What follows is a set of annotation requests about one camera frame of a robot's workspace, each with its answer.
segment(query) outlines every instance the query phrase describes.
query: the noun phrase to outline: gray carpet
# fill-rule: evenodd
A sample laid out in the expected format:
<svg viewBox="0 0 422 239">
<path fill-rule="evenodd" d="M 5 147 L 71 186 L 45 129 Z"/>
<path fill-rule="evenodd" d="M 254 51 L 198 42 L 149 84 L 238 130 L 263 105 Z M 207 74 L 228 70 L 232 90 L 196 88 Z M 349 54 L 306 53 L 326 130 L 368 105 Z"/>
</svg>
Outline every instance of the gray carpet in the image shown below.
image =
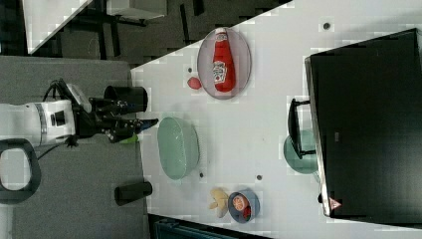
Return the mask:
<svg viewBox="0 0 422 239">
<path fill-rule="evenodd" d="M 39 102 L 50 81 L 63 78 L 89 97 L 127 86 L 124 62 L 0 57 L 0 102 Z M 45 148 L 36 148 L 40 155 Z M 138 144 L 110 144 L 104 135 L 60 146 L 40 160 L 38 191 L 14 208 L 12 236 L 27 238 L 145 238 L 145 202 L 118 207 L 113 189 L 142 179 Z"/>
</svg>

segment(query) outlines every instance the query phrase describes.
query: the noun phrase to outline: red ketchup bottle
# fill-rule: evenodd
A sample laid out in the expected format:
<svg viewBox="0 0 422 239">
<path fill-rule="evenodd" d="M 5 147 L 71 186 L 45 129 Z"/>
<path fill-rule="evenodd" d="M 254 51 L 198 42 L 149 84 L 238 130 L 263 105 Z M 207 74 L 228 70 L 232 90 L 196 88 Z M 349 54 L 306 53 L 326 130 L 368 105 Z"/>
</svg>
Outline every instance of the red ketchup bottle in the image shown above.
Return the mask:
<svg viewBox="0 0 422 239">
<path fill-rule="evenodd" d="M 230 92 L 236 86 L 235 65 L 233 64 L 230 44 L 226 29 L 215 30 L 215 51 L 214 51 L 214 84 L 219 92 Z"/>
</svg>

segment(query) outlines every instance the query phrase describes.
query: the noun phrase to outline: white plate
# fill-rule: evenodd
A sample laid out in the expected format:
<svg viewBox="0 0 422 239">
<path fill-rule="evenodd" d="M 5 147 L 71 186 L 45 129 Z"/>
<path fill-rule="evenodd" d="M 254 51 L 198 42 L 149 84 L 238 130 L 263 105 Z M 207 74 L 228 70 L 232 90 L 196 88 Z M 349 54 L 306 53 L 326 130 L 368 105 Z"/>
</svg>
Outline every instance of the white plate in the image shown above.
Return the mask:
<svg viewBox="0 0 422 239">
<path fill-rule="evenodd" d="M 213 59 L 215 48 L 215 30 L 210 32 L 202 42 L 198 53 L 198 75 L 204 90 L 213 98 L 228 100 L 234 98 L 246 87 L 251 74 L 251 53 L 248 44 L 241 34 L 230 28 L 225 28 L 230 43 L 233 63 L 235 64 L 236 86 L 228 93 L 215 89 L 213 81 Z"/>
</svg>

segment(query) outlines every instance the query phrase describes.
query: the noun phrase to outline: food item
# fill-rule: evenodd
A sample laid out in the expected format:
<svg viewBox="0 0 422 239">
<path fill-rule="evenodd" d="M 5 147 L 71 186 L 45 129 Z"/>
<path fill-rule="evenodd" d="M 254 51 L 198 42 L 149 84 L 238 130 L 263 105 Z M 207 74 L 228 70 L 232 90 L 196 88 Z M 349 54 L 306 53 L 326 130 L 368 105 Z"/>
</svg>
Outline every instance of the food item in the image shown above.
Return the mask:
<svg viewBox="0 0 422 239">
<path fill-rule="evenodd" d="M 229 39 L 226 29 L 215 30 L 214 51 L 214 84 L 219 92 L 230 92 L 236 86 L 235 65 L 230 51 Z"/>
<path fill-rule="evenodd" d="M 243 210 L 243 218 L 249 221 L 249 219 L 251 219 L 251 214 L 252 214 L 251 207 L 247 206 L 245 210 Z"/>
<path fill-rule="evenodd" d="M 209 205 L 209 209 L 217 208 L 217 217 L 222 218 L 228 211 L 227 199 L 229 196 L 221 188 L 214 188 L 211 190 L 211 196 L 214 202 Z"/>
<path fill-rule="evenodd" d="M 242 211 L 249 205 L 248 199 L 244 195 L 237 195 L 233 198 L 233 206 L 238 211 Z"/>
<path fill-rule="evenodd" d="M 189 80 L 187 81 L 187 85 L 193 90 L 199 90 L 202 88 L 202 84 L 199 79 L 194 77 L 189 78 Z"/>
</svg>

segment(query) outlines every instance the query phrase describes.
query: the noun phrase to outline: mint green plate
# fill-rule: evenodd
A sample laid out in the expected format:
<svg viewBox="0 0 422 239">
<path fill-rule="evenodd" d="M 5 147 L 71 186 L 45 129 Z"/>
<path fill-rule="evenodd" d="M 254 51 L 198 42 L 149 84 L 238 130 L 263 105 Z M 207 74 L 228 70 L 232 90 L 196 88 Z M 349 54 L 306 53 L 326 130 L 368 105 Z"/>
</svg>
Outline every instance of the mint green plate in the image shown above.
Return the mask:
<svg viewBox="0 0 422 239">
<path fill-rule="evenodd" d="M 316 149 L 314 134 L 310 130 L 301 130 L 301 141 L 303 150 Z M 285 140 L 284 153 L 288 165 L 294 171 L 303 174 L 311 174 L 317 171 L 317 155 L 308 154 L 299 159 L 289 136 Z"/>
<path fill-rule="evenodd" d="M 198 164 L 199 147 L 195 128 L 179 118 L 164 118 L 158 128 L 161 167 L 173 180 L 186 176 Z"/>
</svg>

